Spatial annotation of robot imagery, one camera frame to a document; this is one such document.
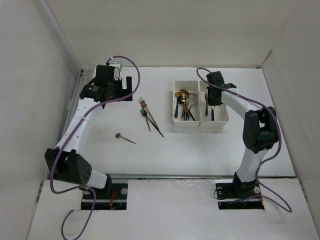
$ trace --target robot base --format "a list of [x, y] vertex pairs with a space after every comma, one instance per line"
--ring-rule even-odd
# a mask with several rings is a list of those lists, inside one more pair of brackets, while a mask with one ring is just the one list
[[[94, 210], [126, 210], [127, 209], [127, 195], [128, 195], [128, 181], [117, 182], [113, 180], [109, 184], [110, 189], [93, 188], [96, 195], [96, 202]], [[91, 191], [85, 191], [82, 196], [81, 210], [90, 210], [92, 207], [94, 196]]]
[[239, 185], [234, 179], [220, 179], [215, 181], [216, 199], [219, 200], [218, 207], [220, 210], [236, 209], [265, 209], [263, 199], [255, 197], [248, 200], [232, 203], [238, 199], [245, 199], [251, 196], [260, 195], [255, 191], [260, 191], [259, 184], [255, 183], [253, 187], [239, 189]]

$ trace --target white tabletop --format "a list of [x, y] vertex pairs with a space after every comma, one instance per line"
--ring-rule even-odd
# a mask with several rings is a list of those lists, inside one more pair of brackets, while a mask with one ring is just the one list
[[[212, 179], [130, 180], [127, 210], [99, 210], [92, 217], [81, 240], [319, 240], [307, 202], [297, 179], [263, 179], [291, 205], [288, 213], [264, 200], [265, 210], [219, 210], [213, 198]], [[55, 182], [58, 190], [69, 183]], [[279, 201], [269, 191], [262, 194]], [[29, 240], [61, 238], [61, 224], [67, 213], [80, 209], [82, 192], [62, 195], [44, 183]], [[64, 232], [74, 239], [89, 211], [74, 211]]]
[[[226, 83], [235, 84], [249, 98], [272, 106], [272, 100], [261, 69], [210, 68], [221, 71]], [[227, 108], [229, 122], [222, 129], [200, 127], [176, 128], [173, 125], [174, 80], [198, 80], [193, 67], [141, 67], [141, 83], [133, 102], [107, 105], [92, 128], [84, 150], [84, 158], [94, 169], [109, 174], [147, 175], [213, 175], [233, 176], [245, 151], [242, 140], [244, 121]], [[124, 68], [122, 77], [137, 74]], [[143, 97], [161, 132], [147, 128], [140, 113], [139, 97]], [[116, 133], [137, 144], [115, 138]], [[269, 151], [271, 156], [277, 144]], [[295, 176], [286, 143], [279, 156], [265, 164], [261, 176]]]

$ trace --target white wall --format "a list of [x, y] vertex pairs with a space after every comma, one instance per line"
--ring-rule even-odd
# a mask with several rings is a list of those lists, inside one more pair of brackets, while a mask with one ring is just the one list
[[0, 239], [28, 236], [70, 79], [32, 0], [0, 0]]
[[320, 233], [320, 1], [301, 0], [262, 66]]
[[84, 68], [261, 66], [299, 0], [47, 0]]

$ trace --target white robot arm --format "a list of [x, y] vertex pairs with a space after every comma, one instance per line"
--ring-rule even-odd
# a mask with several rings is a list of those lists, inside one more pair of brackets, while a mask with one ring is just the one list
[[[225, 84], [219, 71], [211, 72], [206, 77], [209, 83], [224, 89], [234, 88], [232, 91], [238, 93], [235, 85], [232, 83]], [[257, 194], [255, 192], [257, 189], [260, 190], [258, 188], [259, 183], [256, 180], [257, 169], [268, 150], [278, 141], [276, 123], [273, 121], [272, 116], [270, 116], [269, 111], [260, 105], [246, 101], [236, 94], [211, 86], [207, 89], [208, 104], [210, 106], [225, 104], [244, 120], [242, 139], [245, 150], [241, 165], [235, 172], [232, 180], [222, 179], [216, 181], [217, 198], [218, 200], [225, 200], [251, 197]], [[275, 109], [269, 107], [269, 110], [276, 117]], [[256, 202], [259, 199], [253, 198], [251, 201]]]
[[[63, 149], [54, 172], [56, 180], [102, 189], [106, 193], [111, 189], [110, 176], [92, 169], [91, 165], [82, 157], [91, 128], [105, 106], [98, 106], [86, 117], [84, 115], [89, 109], [99, 103], [127, 96], [132, 92], [131, 77], [126, 77], [127, 88], [122, 88], [121, 70], [121, 62], [113, 62], [110, 65], [98, 65], [94, 69], [92, 80], [83, 87], [75, 114], [65, 134], [54, 149], [47, 149], [44, 156], [51, 170], [59, 149], [67, 142], [79, 121], [84, 119]], [[132, 96], [125, 101], [132, 101]]]

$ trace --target white container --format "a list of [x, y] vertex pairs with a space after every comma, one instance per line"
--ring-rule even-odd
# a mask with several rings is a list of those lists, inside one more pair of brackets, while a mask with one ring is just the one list
[[[201, 128], [223, 128], [229, 121], [227, 106], [208, 106], [208, 116], [206, 116], [206, 99], [205, 94], [208, 84], [204, 81], [199, 82], [199, 97], [200, 97], [200, 127]], [[211, 110], [214, 111], [214, 120], [211, 119]]]
[[[183, 120], [181, 117], [183, 105], [178, 104], [178, 117], [175, 118], [175, 111], [177, 106], [177, 98], [175, 97], [175, 92], [180, 92], [180, 90], [185, 89], [190, 94], [195, 94], [197, 101], [190, 108], [190, 112], [192, 113], [195, 121], [190, 119], [189, 121]], [[179, 128], [196, 128], [199, 126], [201, 121], [200, 115], [200, 99], [199, 99], [199, 82], [197, 80], [175, 80], [173, 82], [173, 93], [172, 93], [173, 101], [172, 101], [172, 120], [173, 125]]]
[[[207, 90], [207, 84], [204, 81], [198, 80], [175, 80], [173, 83], [172, 93], [172, 120], [173, 125], [179, 128], [223, 128], [229, 121], [229, 115], [227, 106], [222, 104], [221, 106], [211, 107], [208, 106], [208, 116], [206, 116], [206, 99], [205, 94]], [[185, 121], [181, 116], [183, 111], [183, 105], [178, 104], [178, 117], [175, 118], [175, 111], [177, 106], [176, 92], [185, 89], [190, 94], [195, 94], [197, 102], [191, 106], [191, 113], [196, 121], [190, 119]], [[214, 120], [211, 119], [211, 110], [214, 111]]]

